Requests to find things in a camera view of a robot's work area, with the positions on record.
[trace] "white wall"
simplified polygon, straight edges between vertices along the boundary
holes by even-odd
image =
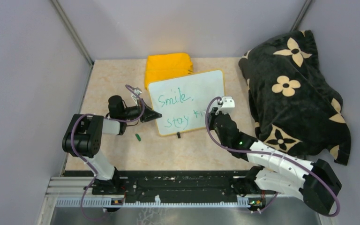
[[[338,222],[360,224],[360,1],[317,0],[301,28],[314,33],[321,71],[343,97],[342,114],[352,135],[349,165],[332,163],[343,184]]]
[[[238,57],[290,30],[304,0],[60,0],[92,59]]]
[[[88,72],[48,0],[0,1],[0,225],[36,222]]]

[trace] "cable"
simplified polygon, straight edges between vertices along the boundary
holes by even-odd
[[[140,97],[132,90],[132,89],[133,89],[132,86],[126,84],[125,87],[126,87],[126,89],[128,89],[132,94],[134,94],[134,95],[140,100],[140,102],[141,102],[141,104],[142,104],[142,112],[141,112],[141,114],[140,114],[136,119],[134,119],[134,120],[129,120],[129,121],[126,121],[126,120],[118,120],[118,119],[109,119],[109,118],[106,118],[106,119],[126,123],[126,122],[134,122],[134,121],[136,121],[136,120],[138,121],[138,120],[142,117],[142,115],[143,115],[143,113],[144,113],[144,110],[145,110],[145,103],[144,103],[143,99],[140,98]],[[82,194],[82,197],[81,197],[81,212],[82,212],[83,216],[84,216],[86,219],[88,219],[88,220],[90,220],[90,221],[94,221],[94,222],[100,222],[100,221],[102,221],[102,220],[104,220],[104,219],[106,218],[107,212],[105,212],[104,215],[103,215],[102,217],[100,217],[100,218],[90,218],[90,217],[88,217],[88,216],[85,214],[85,211],[83,210],[83,200],[84,200],[84,198],[85,198],[86,192],[88,191],[88,189],[92,186],[92,184],[93,184],[94,181],[96,180],[97,175],[98,175],[98,171],[97,171],[97,169],[96,169],[87,159],[85,159],[85,157],[83,157],[82,155],[80,155],[80,154],[78,153],[78,151],[75,149],[75,143],[74,143],[74,135],[75,135],[76,128],[78,127],[78,125],[79,125],[79,123],[81,122],[81,120],[82,120],[83,118],[87,117],[87,116],[94,116],[94,115],[88,113],[88,114],[84,114],[84,115],[80,116],[80,117],[75,121],[74,126],[72,127],[72,130],[71,130],[71,148],[72,148],[72,151],[75,153],[75,155],[78,156],[80,159],[82,159],[82,161],[85,162],[85,164],[88,165],[88,166],[91,168],[91,170],[93,171],[93,173],[94,173],[93,179],[92,179],[92,180],[90,181],[90,183],[86,186],[85,191],[84,191],[83,194]]]
[[[212,141],[218,145],[219,147],[221,147],[222,149],[225,149],[227,151],[232,151],[232,152],[237,152],[237,153],[253,153],[253,154],[260,154],[260,155],[273,155],[275,157],[279,157],[279,158],[282,158],[283,156],[280,155],[280,154],[277,154],[277,153],[269,153],[269,152],[260,152],[260,151],[252,151],[252,150],[237,150],[237,149],[230,149],[226,146],[223,146],[221,145],[219,142],[217,142],[215,140],[215,138],[212,136],[212,134],[210,133],[210,130],[209,130],[209,110],[210,110],[210,107],[212,106],[213,102],[216,101],[216,100],[221,100],[221,97],[215,97],[213,98],[209,105],[208,105],[208,109],[206,110],[206,115],[205,115],[205,126],[206,126],[206,130],[208,131],[208,135],[209,137],[212,139]],[[339,214],[340,212],[340,201],[338,199],[338,197],[335,195],[335,193],[332,191],[332,189],[320,178],[318,177],[318,175],[316,175],[315,173],[313,173],[312,171],[310,171],[309,169],[307,169],[306,167],[304,167],[303,165],[301,165],[300,163],[298,162],[295,162],[293,160],[291,160],[290,158],[288,157],[283,157],[284,160],[298,166],[299,168],[301,168],[302,170],[306,171],[308,174],[310,174],[311,176],[313,176],[315,179],[317,179],[322,185],[324,188],[326,188],[330,195],[333,197],[333,199],[335,200],[335,203],[336,203],[336,211],[333,213],[333,214],[329,214],[329,215],[324,215],[324,216],[327,216],[327,217],[335,217]],[[272,200],[270,201],[270,203],[264,208],[266,209],[269,205],[271,205],[272,203]]]

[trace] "blanket with flower pattern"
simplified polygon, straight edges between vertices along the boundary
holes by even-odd
[[[313,33],[293,31],[249,50],[239,61],[256,137],[292,156],[330,151],[347,165],[351,136],[343,100],[319,70]]]

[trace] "table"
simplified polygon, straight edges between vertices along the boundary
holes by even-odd
[[[225,92],[236,102],[231,118],[238,128],[254,136],[254,121],[248,106],[245,79],[238,67],[239,58],[193,58],[194,72],[222,69],[225,74]],[[144,85],[146,59],[97,60],[84,97],[81,113],[106,115],[108,98],[120,95],[128,106],[133,106],[125,84],[139,87],[146,104],[151,106]],[[233,157],[211,141],[206,130],[194,130],[161,137],[153,121],[128,127],[125,134],[103,135],[101,151],[118,170],[245,170],[253,164]],[[66,170],[89,170],[79,158],[68,157]]]

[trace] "yellow cloth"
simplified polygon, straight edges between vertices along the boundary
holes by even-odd
[[[145,69],[145,88],[151,82],[167,80],[193,73],[193,63],[188,54],[173,53],[150,55]]]

